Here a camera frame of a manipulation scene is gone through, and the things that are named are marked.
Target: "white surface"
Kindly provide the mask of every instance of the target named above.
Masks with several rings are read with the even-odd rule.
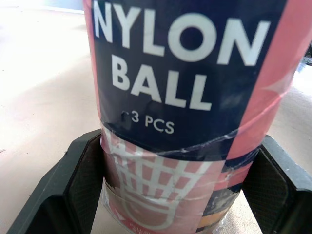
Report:
[[[296,75],[269,132],[310,173],[311,73]],[[84,16],[0,8],[0,234],[70,142],[99,128],[95,103]],[[99,206],[92,234],[121,233]],[[260,233],[240,195],[220,234]]]

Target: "black plastic holder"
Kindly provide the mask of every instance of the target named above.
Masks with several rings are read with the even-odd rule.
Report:
[[[89,234],[105,165],[100,130],[74,140],[7,234]],[[312,178],[266,136],[243,183],[263,234],[312,234]]]

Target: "clear plastic film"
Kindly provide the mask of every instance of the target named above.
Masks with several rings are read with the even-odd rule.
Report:
[[[123,226],[142,234],[217,234],[257,154],[230,164],[166,158],[104,126],[101,144],[109,171],[102,202]]]
[[[218,234],[312,38],[312,1],[83,4],[103,205],[131,233]]]

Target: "plastic wrap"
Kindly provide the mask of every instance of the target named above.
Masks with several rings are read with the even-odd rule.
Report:
[[[103,204],[131,233],[217,233],[312,38],[304,18],[312,2],[84,8],[108,172]]]

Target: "navy blue label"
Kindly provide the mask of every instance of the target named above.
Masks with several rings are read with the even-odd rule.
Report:
[[[195,147],[196,153],[171,156],[224,158],[284,5],[285,0],[94,1],[102,123],[147,150],[212,141]]]

